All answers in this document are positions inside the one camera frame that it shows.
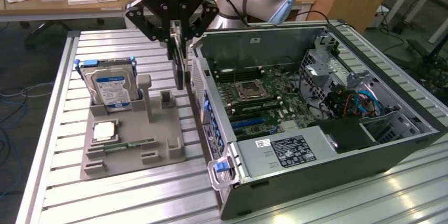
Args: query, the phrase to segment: barcode sticker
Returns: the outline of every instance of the barcode sticker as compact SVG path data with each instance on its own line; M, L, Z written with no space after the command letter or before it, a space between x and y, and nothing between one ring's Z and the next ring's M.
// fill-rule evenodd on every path
M271 146L271 140L269 139L263 139L255 141L255 144L257 145L257 148Z

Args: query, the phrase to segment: power supply label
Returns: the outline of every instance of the power supply label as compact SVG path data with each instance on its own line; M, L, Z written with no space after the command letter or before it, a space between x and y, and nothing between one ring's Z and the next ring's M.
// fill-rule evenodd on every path
M316 160L316 156L303 136L272 141L271 145L284 168Z

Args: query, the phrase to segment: hard drive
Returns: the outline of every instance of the hard drive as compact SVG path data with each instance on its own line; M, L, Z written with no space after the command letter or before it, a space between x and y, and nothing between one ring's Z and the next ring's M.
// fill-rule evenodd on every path
M131 109L131 101L141 95L136 85L136 61L132 58L117 60L75 61L92 97L92 105L105 105L108 112Z

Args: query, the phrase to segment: cpu socket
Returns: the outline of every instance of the cpu socket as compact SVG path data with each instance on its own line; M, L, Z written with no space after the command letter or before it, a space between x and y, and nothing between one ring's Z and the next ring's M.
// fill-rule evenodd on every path
M237 82L235 87L243 100L269 97L260 80Z

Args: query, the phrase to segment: motherboard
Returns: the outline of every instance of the motherboard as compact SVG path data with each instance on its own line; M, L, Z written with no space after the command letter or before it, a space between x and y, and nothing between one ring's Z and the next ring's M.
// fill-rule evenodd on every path
M283 67L215 75L239 141L305 128L316 121L299 94L297 77Z

